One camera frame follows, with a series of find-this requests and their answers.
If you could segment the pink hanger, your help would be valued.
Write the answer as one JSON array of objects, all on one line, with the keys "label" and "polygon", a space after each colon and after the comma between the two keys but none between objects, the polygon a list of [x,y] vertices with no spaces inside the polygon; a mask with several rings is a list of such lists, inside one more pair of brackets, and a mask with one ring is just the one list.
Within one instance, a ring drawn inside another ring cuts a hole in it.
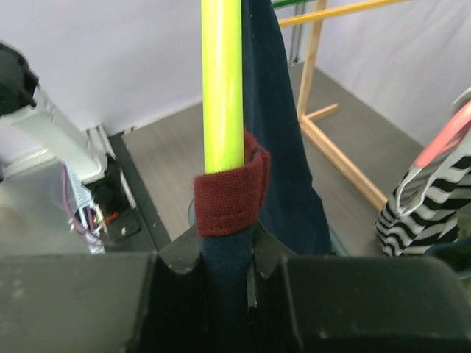
[{"label": "pink hanger", "polygon": [[414,166],[418,168],[428,166],[439,155],[459,144],[469,129],[470,102],[467,102],[422,150],[415,159]]}]

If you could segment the navy maroon tank top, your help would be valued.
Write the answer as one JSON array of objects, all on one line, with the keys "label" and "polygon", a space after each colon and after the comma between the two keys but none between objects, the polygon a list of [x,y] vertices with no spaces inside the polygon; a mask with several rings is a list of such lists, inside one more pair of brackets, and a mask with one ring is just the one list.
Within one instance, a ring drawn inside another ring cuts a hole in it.
[{"label": "navy maroon tank top", "polygon": [[241,26],[245,164],[194,180],[209,328],[218,352],[252,351],[247,269],[258,229],[297,254],[332,251],[271,2],[243,1]]}]

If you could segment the neon yellow hanger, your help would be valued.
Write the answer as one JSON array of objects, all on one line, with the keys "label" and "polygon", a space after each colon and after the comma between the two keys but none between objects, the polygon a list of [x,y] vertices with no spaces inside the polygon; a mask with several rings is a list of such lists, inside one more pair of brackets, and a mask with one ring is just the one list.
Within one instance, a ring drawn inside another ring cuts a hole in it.
[{"label": "neon yellow hanger", "polygon": [[202,0],[205,173],[244,164],[242,23],[239,0]]}]

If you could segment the wooden clothes rack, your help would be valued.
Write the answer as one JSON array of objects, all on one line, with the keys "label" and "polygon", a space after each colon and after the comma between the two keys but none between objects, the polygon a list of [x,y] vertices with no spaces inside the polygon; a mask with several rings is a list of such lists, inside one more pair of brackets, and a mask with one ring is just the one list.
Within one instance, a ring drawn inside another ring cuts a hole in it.
[{"label": "wooden clothes rack", "polygon": [[305,54],[297,101],[297,114],[300,128],[312,144],[329,159],[359,193],[376,210],[380,210],[386,203],[386,196],[316,124],[317,121],[336,113],[339,106],[332,104],[312,113],[308,112],[323,22],[322,19],[314,20],[309,36],[307,52]]}]

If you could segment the blue plastic tub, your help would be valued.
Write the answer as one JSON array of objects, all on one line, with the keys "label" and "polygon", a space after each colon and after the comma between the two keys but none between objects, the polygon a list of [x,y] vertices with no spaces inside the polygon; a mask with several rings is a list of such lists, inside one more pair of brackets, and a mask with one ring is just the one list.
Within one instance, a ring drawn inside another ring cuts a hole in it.
[{"label": "blue plastic tub", "polygon": [[[188,206],[188,223],[190,226],[194,226],[196,223],[196,216],[194,212],[194,200],[192,199]],[[329,227],[330,243],[332,247],[331,254],[347,257],[349,252],[342,243],[340,237],[334,232],[332,227]],[[285,246],[275,236],[266,231],[266,229],[258,223],[258,228],[253,236],[253,246],[255,249],[268,250],[272,249],[276,254],[284,254],[285,256],[296,255],[296,252],[290,250],[289,247]]]}]

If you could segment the striped black white tank top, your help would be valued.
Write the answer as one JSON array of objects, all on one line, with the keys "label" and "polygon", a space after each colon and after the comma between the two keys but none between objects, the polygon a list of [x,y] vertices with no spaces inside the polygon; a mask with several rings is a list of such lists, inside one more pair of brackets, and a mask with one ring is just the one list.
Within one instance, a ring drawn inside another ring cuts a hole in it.
[{"label": "striped black white tank top", "polygon": [[[465,90],[453,103],[455,115],[467,102]],[[458,240],[457,212],[470,203],[470,129],[459,144],[424,168],[411,164],[375,222],[384,255],[424,255]]]}]

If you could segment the orange yellow hanger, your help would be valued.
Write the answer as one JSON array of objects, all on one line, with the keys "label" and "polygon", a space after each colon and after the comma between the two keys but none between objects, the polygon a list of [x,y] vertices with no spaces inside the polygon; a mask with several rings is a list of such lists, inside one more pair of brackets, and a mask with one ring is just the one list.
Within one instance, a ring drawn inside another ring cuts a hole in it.
[{"label": "orange yellow hanger", "polygon": [[334,18],[343,15],[349,15],[351,13],[372,10],[375,8],[385,7],[400,2],[404,2],[404,0],[377,0],[347,4],[340,7],[328,8],[326,10],[317,10],[304,15],[296,15],[289,18],[284,18],[279,20],[279,25],[281,28],[287,26],[295,26],[308,22],[320,21],[326,18]]}]

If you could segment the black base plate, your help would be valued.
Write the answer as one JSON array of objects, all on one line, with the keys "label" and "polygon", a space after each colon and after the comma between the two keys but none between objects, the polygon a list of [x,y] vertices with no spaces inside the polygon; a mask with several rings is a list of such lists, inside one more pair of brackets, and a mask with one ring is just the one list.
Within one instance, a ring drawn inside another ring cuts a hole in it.
[{"label": "black base plate", "polygon": [[171,243],[154,202],[118,133],[104,136],[108,167],[105,177],[88,185],[103,215],[107,233],[102,236],[105,251],[158,251]]}]

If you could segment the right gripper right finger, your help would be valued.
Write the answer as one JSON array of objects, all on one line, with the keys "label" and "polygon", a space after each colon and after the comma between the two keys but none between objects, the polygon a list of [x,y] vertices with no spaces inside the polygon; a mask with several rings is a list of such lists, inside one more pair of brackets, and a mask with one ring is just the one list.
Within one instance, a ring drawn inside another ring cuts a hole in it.
[{"label": "right gripper right finger", "polygon": [[253,257],[257,352],[468,352],[470,305],[432,257]]}]

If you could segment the olive green tank top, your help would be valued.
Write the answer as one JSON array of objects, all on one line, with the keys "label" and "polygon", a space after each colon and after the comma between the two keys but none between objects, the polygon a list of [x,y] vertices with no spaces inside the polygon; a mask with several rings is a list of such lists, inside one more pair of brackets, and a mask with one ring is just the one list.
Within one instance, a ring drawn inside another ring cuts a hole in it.
[{"label": "olive green tank top", "polygon": [[449,265],[459,279],[470,281],[470,217],[458,217],[458,240],[453,243],[437,244],[426,251],[426,255],[435,257]]}]

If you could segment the green velvet hanger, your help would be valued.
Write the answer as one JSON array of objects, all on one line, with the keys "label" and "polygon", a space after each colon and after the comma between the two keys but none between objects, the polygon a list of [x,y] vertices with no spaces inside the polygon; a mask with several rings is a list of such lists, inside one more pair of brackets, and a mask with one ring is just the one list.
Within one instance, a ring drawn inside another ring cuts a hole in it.
[{"label": "green velvet hanger", "polygon": [[306,0],[275,0],[272,2],[274,8],[289,7],[295,4],[306,2]]}]

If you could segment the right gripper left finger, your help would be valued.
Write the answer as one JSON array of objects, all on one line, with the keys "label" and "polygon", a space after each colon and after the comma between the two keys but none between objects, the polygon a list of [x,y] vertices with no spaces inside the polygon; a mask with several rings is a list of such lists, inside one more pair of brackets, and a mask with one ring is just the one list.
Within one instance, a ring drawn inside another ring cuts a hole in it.
[{"label": "right gripper left finger", "polygon": [[197,352],[200,242],[160,252],[1,259],[3,352]]}]

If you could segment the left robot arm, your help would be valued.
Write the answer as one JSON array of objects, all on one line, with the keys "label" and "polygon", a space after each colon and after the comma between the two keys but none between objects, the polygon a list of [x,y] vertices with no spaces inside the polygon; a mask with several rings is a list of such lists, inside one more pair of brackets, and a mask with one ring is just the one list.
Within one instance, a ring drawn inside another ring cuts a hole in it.
[{"label": "left robot arm", "polygon": [[103,179],[108,158],[57,108],[26,58],[1,44],[1,119],[19,128],[88,185]]}]

